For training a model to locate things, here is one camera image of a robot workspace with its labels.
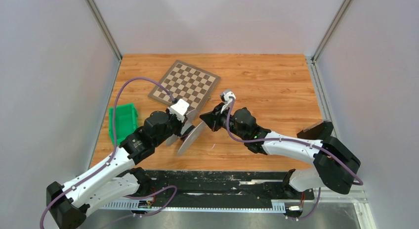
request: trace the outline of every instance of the chessboard border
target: chessboard border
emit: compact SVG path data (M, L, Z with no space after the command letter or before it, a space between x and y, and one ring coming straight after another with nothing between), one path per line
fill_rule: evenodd
M182 65L185 65L185 66L188 66L188 67L190 67L190 68L193 68L193 69L195 69L195 70L197 70L197 71L200 71L200 72L202 72L202 73L205 73L205 74L207 74L207 75L210 75L210 76L213 76L213 77L215 77L215 80L213 81L213 83L212 83L212 85L210 86L210 88L207 90L207 92L205 93L205 95L204 95L204 97L202 97L202 101L201 101L201 103L199 103L198 104L198 106L195 108L196 110L197 110L197 112L199 113L199 111L201 111L201 109L204 107L204 105L206 104L206 102L208 101L208 99L209 99L209 97L210 97L210 95L211 95L211 93L214 91L214 89L217 87L217 85L218 85L218 83L220 82L220 80L221 80L221 77L220 76L218 76L218 75L216 75L216 74L214 74L214 73L211 73L211 72L208 72L208 71L206 71L206 70L204 70L204 69L201 69L201 68L199 68L199 67L196 67L196 66L194 66L194 65L191 65L191 64L189 64L189 63L186 63L186 62L183 62L183 61L180 61L180 60L176 60L174 63L173 63L173 65L166 71L166 73L162 76L162 78L159 80L159 83L160 84L162 84L163 83L163 81L168 77L168 75L171 73L171 71L173 70L173 68L175 68L176 67L176 65L178 64L178 63L180 63L180 64L182 64ZM152 90L151 90L151 92L148 94L148 97L150 97L150 98L152 98L153 100L155 100L155 101L157 101L157 102L159 102L159 103L163 103L163 104L165 104L165 105L167 105L167 106L170 106L170 105L172 105L172 103L171 102L169 102L169 101L165 101L165 100L163 100L163 99L161 99L161 98L159 98L159 97L157 97L157 96L154 96L153 94L154 94L154 92L155 91L157 91L157 89L158 89L159 87L158 86L155 86Z

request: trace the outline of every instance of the metal corner post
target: metal corner post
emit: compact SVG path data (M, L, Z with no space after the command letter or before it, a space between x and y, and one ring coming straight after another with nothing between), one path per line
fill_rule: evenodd
M106 26L105 20L103 19L102 15L99 12L99 9L94 2L94 0L85 0L87 5L89 6L94 18L97 21L97 24L99 25L100 29L103 32L103 35L106 38L106 41L108 41L109 46L111 47L112 51L114 52L115 56L119 60L119 62L122 61L122 54L114 40L114 38L111 35L111 32L109 31L108 27Z
M327 42L329 41L330 37L332 36L333 32L335 31L336 27L338 26L339 22L341 21L343 15L347 11L348 7L351 5L353 0L343 0L342 5L340 5L339 10L337 11L335 17L333 18L332 23L330 24L329 28L327 29L325 35L323 36L322 40L320 41L319 46L317 47L316 51L314 52L312 61L314 63L319 60L320 55L322 54Z

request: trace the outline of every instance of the chessboard square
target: chessboard square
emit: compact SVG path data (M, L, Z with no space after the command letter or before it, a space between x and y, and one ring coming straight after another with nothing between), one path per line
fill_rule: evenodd
M196 102L192 102L192 104L191 104L191 107L192 108L196 108L198 106L198 103L196 103Z

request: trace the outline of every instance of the scratched black surface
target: scratched black surface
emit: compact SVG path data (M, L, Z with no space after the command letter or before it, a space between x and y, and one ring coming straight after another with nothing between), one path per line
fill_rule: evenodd
M239 185L240 181L281 180L286 172L217 172L217 171L154 171L147 170L157 190L175 185L178 188L171 207L211 208L272 208L271 199L300 199L300 194L290 197L282 190L281 182ZM154 206L163 206L173 193L169 189L157 195ZM314 199L306 191L307 200Z

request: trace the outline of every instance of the cable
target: cable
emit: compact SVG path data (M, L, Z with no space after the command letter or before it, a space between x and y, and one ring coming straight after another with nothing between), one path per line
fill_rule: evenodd
M131 82L135 81L135 80L145 80L145 81L149 81L155 85L157 85L158 87L160 87L162 90L164 90L169 96L172 102L175 102L176 99L173 97L173 95L170 93L169 90L167 90L165 87L162 86L162 84L150 79L150 78L146 78L146 77L134 77L129 79L127 82L124 83L124 85L121 87L121 89L119 90L116 98L115 98L115 102L114 102L114 110L112 113L112 131L113 131L113 135L114 135L114 150L112 151L111 157L106 161L106 163L101 166L100 168L98 168L96 171L94 171L92 174L88 175L86 178L82 179L81 181L77 182L76 184L74 184L75 187L78 187L79 185L83 184L84 182L88 181L89 179L91 179L92 177L94 177L95 175L97 175L99 172L101 172L105 167L107 163L111 163L112 159L114 159L115 154L117 153L117 149L118 149L118 141L117 141L117 132L116 132L116 127L115 127L115 113L117 110L117 104L118 104L118 99L121 96L122 91L124 90L124 88ZM67 193L69 193L72 189L68 188L66 191L62 192L61 194L59 194L55 199L53 199L45 208L45 210L42 212L41 215L41 220L40 220L40 229L45 229L43 227L43 222L45 220L45 216L47 214L47 212L49 211L49 209L54 205L54 203L56 203L61 197L63 197L64 195L66 195Z
M236 102L236 100L232 96L230 96L230 99L232 99L233 101L231 102L231 106L230 106L230 108L228 109L228 112L227 112L225 129L227 130L228 135L233 140L238 141L238 142L242 142L242 143L251 143L251 142L259 142L259 141L290 141L290 142L296 142L296 143L299 143L299 144L303 144L305 146L310 146L311 145L308 142L300 141L300 140L297 140L297 139L291 139L291 138L259 138L259 139L252 139L252 140L242 140L242 139L235 138L230 131L230 116L231 116L231 111L233 110L234 102ZM329 152L328 150L326 150L326 149L324 149L320 146L313 145L313 147L315 149L320 150L320 151L326 153L327 155L331 156L336 162L339 163L340 166L342 166L353 178L355 178L358 181L358 182L353 182L352 184L355 184L355 185L363 185L364 184L364 182L361 180L361 178L359 178L349 167L347 167L341 160L339 160L339 158L337 158L331 152Z
M141 217L142 218L142 217L149 217L149 216L158 214L159 212L161 212L162 210L164 210L168 206L168 204L173 200L173 198L174 198L174 196L176 195L176 192L177 192L177 187L176 186L169 185L167 187L164 187L164 188L160 189L157 192L154 192L154 193L152 193L150 195L147 195L147 196L144 196L144 197L125 196L125 198L129 198L129 199L142 200L142 199L146 199L146 198L149 198L149 197L153 197L153 196L155 196L155 195L157 195L157 194L159 194L159 193L161 193L161 192L163 192L163 191L165 191L165 190L167 190L169 188L174 188L174 192L171 195L170 199L161 208L159 208L158 210L156 210L156 211L154 211L152 213L147 213L147 214L129 214L129 215L125 215L125 216L122 216L122 217L120 217L118 219L115 219L114 221L108 223L107 225L101 227L100 229L107 228L108 226L110 226L110 225L112 225L112 224L114 224L116 222L119 222L120 220L123 220L125 218L132 218L132 217Z
M310 217L310 216L314 213L314 211L316 210L317 206L319 205L319 201L320 201L320 192L321 192L321 191L322 191L322 189L321 189L321 188L319 188L319 193L317 194L316 203L314 203L313 209L311 209L311 211L310 211L307 215L305 215L304 217L300 217L300 218L294 218L294 217L289 217L289 216L288 216L288 218L291 218L291 219L293 219L293 220L295 220L295 221L304 220L304 219L309 218L309 217Z

